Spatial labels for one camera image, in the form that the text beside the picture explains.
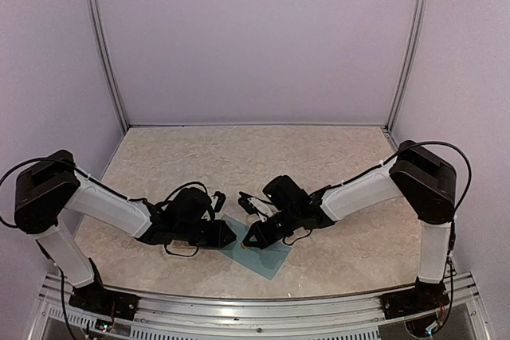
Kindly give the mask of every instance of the marble-patterned table surface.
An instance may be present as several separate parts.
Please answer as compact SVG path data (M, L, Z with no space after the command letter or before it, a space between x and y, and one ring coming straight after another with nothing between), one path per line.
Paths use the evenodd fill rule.
M103 181L130 197L157 202L184 182L199 180L227 196L224 214L250 225L238 191L262 196L288 174L308 192L337 183L392 153L378 127L243 126L132 128ZM175 295L287 298L348 294L412 283L420 226L403 198L349 216L298 241L273 280L218 251L168 256L89 217L76 241L103 281Z

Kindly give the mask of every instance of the vertical metal post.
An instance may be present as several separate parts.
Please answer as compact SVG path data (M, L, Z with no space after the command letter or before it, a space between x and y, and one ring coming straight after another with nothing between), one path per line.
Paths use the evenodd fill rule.
M87 3L88 11L92 21L92 31L96 37L97 50L101 59L101 64L103 66L108 90L112 98L113 107L115 109L117 119L119 120L120 127L125 134L128 131L130 125L122 97L120 96L119 88L117 87L115 75L113 74L112 62L110 61L110 56L108 54L106 40L104 39L99 2L98 0L87 0Z
M404 56L404 62L398 76L398 86L395 92L393 103L391 104L390 115L386 122L386 130L389 135L392 135L395 123L397 121L398 113L402 106L404 94L406 92L407 83L411 69L413 67L414 56L416 54L416 48L418 47L418 40L420 37L420 31L422 29L423 17L425 15L426 0L416 0L414 5L413 21L411 24L411 31L407 40L406 53Z

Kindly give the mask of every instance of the white arm segment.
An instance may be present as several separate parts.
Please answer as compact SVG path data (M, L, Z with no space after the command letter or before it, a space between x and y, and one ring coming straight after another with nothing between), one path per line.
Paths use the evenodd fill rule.
M139 238L151 226L150 213L141 202L126 201L75 172L80 187L65 205Z
M431 225L422 221L422 253L418 278L424 283L439 283L445 274L449 232L452 224Z
M402 197L390 178L396 159L361 178L324 193L321 208L333 221L388 199ZM422 221L422 253L418 278L424 283L439 283L445 273L451 223L430 225Z
M33 237L58 264L74 287L80 288L94 281L90 261L80 251L60 218L57 226L52 226Z
M351 183L326 191L320 207L332 221L340 221L368 206L401 197L400 189L390 178L390 169L395 161L396 159Z

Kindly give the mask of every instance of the white wall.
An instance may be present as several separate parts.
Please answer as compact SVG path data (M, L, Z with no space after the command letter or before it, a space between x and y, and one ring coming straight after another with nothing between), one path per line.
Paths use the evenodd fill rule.
M121 131L85 0L0 0L0 15L0 174L65 148L100 175ZM0 190L10 222L14 180ZM76 213L65 218L76 228ZM0 338L21 338L48 266L31 237L0 225Z
M386 122L414 0L99 0L134 124Z
M469 156L455 259L473 271L497 338L510 338L510 0L428 1L395 136L442 139Z

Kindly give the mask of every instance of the blue cloth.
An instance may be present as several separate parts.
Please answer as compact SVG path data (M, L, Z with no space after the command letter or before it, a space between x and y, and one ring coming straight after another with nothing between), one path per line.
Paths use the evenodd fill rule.
M248 233L249 226L243 225L240 221L227 215L224 215L222 219L236 233L237 240L218 251L266 279L273 279L291 248L281 242L276 242L263 250L243 248L241 242Z

